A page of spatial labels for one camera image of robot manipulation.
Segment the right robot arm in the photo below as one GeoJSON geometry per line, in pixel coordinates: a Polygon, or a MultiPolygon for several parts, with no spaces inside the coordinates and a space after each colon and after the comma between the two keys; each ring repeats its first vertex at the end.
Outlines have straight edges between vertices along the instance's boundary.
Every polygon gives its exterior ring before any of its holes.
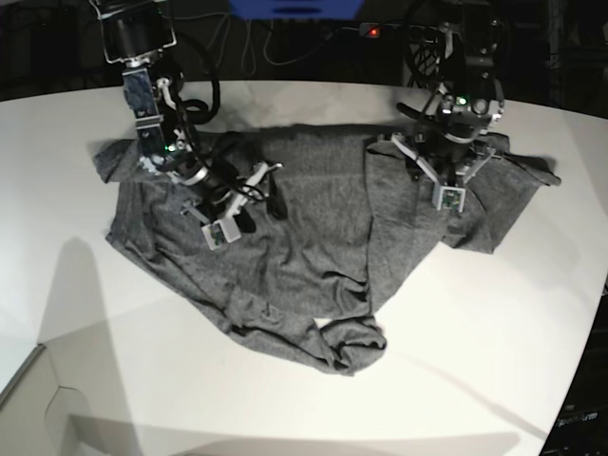
{"type": "Polygon", "coordinates": [[[179,95],[181,74],[158,49],[131,59],[124,96],[138,138],[95,156],[119,184],[107,242],[127,256],[286,256],[324,248],[362,253],[375,241],[457,246],[474,208],[437,211],[429,182],[396,196],[391,144],[365,148],[383,121],[343,107],[337,85],[269,82],[270,101],[237,134],[234,159],[212,155],[220,134],[194,127],[179,95]]]}

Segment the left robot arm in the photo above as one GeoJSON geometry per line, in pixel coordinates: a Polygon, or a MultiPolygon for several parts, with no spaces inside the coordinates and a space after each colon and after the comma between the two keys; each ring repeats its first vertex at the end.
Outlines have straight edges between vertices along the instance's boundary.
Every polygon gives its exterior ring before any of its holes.
{"type": "Polygon", "coordinates": [[[504,111],[504,94],[495,74],[494,52],[503,27],[489,1],[436,1],[432,26],[416,26],[423,6],[414,1],[399,21],[361,23],[333,19],[311,1],[283,2],[274,9],[249,4],[245,20],[268,34],[262,46],[272,67],[318,66],[317,53],[343,32],[360,41],[394,36],[411,79],[426,87],[423,108],[405,103],[397,110],[412,121],[407,133],[384,135],[370,153],[404,160],[414,181],[430,186],[429,206],[449,218],[450,231],[471,230],[487,222],[490,210],[476,191],[477,174],[502,155],[488,130],[504,111]]]}

